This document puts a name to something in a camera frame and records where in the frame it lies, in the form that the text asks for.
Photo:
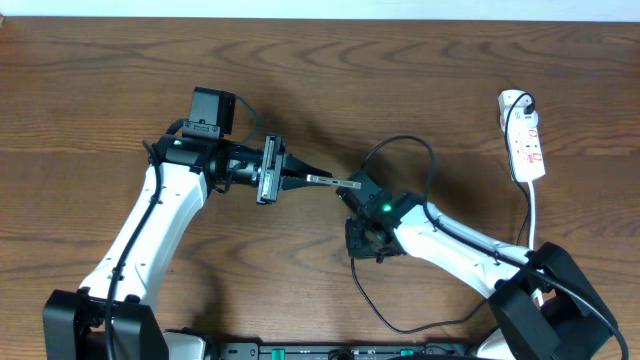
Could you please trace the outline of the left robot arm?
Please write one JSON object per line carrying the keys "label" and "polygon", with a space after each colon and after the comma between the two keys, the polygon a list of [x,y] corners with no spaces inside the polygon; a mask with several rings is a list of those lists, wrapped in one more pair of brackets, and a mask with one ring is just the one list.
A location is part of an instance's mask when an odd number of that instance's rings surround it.
{"label": "left robot arm", "polygon": [[114,243],[74,292],[54,291],[43,309],[50,359],[212,359],[214,345],[189,330],[162,331],[159,290],[178,244],[212,192],[257,190],[257,204],[325,176],[270,134],[258,150],[222,138],[163,135],[147,144],[140,195]]}

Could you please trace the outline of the Galaxy S25 Ultra smartphone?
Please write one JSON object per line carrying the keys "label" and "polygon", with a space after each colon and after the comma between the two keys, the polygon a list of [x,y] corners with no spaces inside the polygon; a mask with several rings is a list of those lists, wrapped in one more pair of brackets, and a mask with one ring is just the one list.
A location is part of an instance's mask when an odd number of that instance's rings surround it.
{"label": "Galaxy S25 Ultra smartphone", "polygon": [[360,189],[362,187],[360,182],[338,179],[333,177],[324,177],[318,175],[308,174],[306,176],[306,181],[312,184],[326,185],[326,186],[335,186],[335,187],[345,187],[351,189]]}

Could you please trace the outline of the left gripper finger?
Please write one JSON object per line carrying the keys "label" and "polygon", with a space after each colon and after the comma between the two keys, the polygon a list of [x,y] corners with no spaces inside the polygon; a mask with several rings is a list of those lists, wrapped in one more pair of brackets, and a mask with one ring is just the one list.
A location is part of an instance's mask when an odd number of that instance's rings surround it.
{"label": "left gripper finger", "polygon": [[308,175],[332,177],[331,172],[315,168],[289,153],[286,153],[283,157],[282,170],[286,176],[296,178],[306,178]]}
{"label": "left gripper finger", "polygon": [[302,177],[282,175],[280,178],[279,190],[289,191],[310,186],[315,186],[315,183],[308,182],[306,174]]}

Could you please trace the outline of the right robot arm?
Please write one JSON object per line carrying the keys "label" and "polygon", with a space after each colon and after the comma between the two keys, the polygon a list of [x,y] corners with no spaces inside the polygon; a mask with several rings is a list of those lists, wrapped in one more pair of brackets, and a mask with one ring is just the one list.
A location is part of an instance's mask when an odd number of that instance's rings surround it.
{"label": "right robot arm", "polygon": [[483,359],[590,359],[621,332],[567,251],[504,243],[423,205],[413,193],[344,190],[353,260],[409,255],[452,274],[486,299],[496,330],[473,350]]}

